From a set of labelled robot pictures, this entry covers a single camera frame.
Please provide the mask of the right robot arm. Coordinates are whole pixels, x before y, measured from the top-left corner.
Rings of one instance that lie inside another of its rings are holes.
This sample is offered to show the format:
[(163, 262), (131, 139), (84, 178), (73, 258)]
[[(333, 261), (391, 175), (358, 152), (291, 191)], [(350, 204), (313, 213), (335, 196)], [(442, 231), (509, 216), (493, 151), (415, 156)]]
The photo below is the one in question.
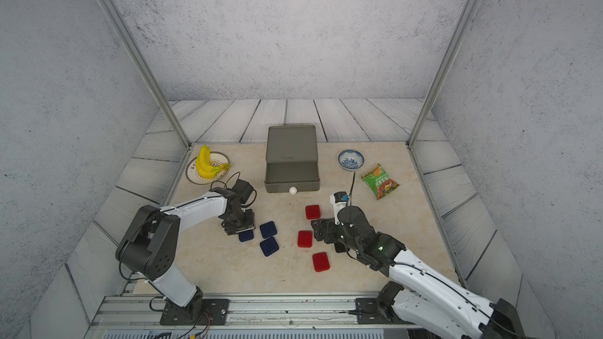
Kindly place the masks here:
[(401, 241), (377, 232), (356, 206), (311, 222), (315, 240), (353, 251), (356, 260), (389, 279), (376, 301), (386, 322), (414, 323), (440, 338), (524, 338), (517, 309), (460, 287), (421, 261)]

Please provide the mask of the blue brooch box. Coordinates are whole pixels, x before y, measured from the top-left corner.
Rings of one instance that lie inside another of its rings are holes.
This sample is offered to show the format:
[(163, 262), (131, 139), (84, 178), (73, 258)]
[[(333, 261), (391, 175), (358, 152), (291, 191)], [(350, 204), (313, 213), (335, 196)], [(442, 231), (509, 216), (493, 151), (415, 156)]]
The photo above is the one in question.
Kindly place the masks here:
[(238, 239), (241, 243), (245, 243), (254, 239), (254, 231), (246, 230), (238, 234)]
[(275, 237), (269, 237), (260, 242), (260, 248), (265, 257), (275, 254), (280, 249)]
[(260, 232), (262, 234), (263, 239), (268, 239), (268, 238), (274, 237), (278, 233), (276, 225), (273, 221), (269, 221), (265, 224), (261, 224)]

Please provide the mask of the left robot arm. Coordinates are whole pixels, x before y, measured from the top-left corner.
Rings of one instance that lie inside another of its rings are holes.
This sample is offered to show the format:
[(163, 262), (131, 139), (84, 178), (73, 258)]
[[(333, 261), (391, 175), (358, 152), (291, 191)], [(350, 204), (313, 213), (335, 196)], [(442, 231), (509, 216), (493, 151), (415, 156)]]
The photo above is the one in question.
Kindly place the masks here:
[(211, 218), (219, 218), (227, 235), (255, 228), (248, 199), (255, 189), (247, 182), (232, 188), (212, 188), (199, 198), (171, 207), (143, 206), (119, 243), (116, 260), (127, 266), (166, 298), (166, 307), (189, 320), (204, 316), (203, 292), (174, 263), (180, 234)]

